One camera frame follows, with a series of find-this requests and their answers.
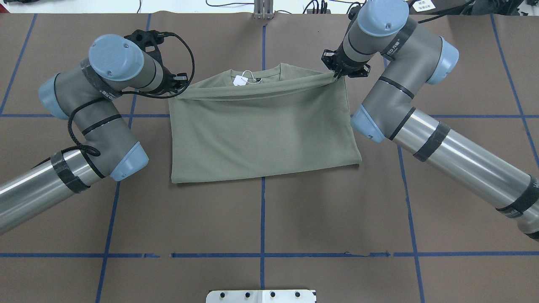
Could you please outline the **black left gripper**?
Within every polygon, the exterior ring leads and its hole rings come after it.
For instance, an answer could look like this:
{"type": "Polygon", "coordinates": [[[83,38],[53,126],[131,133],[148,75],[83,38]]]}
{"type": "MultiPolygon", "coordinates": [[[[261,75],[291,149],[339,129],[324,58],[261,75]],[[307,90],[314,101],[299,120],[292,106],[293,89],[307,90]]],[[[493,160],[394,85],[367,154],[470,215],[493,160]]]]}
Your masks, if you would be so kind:
{"type": "Polygon", "coordinates": [[[187,89],[189,77],[187,77],[186,73],[173,74],[163,65],[160,67],[163,71],[163,77],[158,86],[158,94],[177,94],[187,89]]]}

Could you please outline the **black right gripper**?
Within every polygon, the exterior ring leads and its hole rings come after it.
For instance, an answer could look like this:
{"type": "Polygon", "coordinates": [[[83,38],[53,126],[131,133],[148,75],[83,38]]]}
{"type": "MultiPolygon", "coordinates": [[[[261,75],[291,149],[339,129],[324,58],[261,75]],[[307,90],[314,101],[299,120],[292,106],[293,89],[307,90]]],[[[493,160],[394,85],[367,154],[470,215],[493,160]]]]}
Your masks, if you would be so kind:
{"type": "Polygon", "coordinates": [[[358,63],[349,59],[344,52],[324,50],[321,57],[327,69],[333,71],[334,77],[368,77],[371,67],[367,63],[358,63]]]}

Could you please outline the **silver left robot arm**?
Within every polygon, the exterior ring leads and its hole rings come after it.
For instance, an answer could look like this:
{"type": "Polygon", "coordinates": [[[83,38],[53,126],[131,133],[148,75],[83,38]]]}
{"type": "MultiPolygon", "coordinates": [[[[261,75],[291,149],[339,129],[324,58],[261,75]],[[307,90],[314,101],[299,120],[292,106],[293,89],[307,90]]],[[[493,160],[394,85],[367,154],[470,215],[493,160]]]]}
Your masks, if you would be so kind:
{"type": "Polygon", "coordinates": [[[38,91],[42,105],[67,121],[73,146],[52,154],[1,186],[1,234],[110,177],[121,181],[149,157],[114,105],[124,95],[173,98],[191,84],[191,74],[164,66],[159,45],[179,35],[137,29],[106,34],[92,42],[79,65],[58,73],[38,91]]]}

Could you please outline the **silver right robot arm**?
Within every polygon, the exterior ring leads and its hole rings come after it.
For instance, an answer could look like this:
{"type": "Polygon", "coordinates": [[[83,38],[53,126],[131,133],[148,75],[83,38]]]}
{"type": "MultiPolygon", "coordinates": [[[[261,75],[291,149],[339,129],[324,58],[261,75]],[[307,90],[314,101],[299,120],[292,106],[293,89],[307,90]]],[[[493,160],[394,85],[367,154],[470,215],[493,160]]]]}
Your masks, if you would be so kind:
{"type": "Polygon", "coordinates": [[[368,0],[350,9],[349,25],[336,50],[322,61],[334,77],[366,77],[379,53],[389,61],[358,110],[352,128],[374,142],[389,139],[465,186],[532,240],[538,240],[538,179],[417,109],[425,85],[444,80],[459,51],[409,15],[403,0],[368,0]]]}

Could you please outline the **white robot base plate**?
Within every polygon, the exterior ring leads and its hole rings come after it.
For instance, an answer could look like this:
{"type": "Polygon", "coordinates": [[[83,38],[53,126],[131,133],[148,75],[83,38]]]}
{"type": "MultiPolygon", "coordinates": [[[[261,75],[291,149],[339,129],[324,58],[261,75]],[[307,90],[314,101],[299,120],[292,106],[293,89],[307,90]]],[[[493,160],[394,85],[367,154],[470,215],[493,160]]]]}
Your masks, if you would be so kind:
{"type": "Polygon", "coordinates": [[[316,303],[314,290],[218,290],[210,291],[206,303],[316,303]]]}

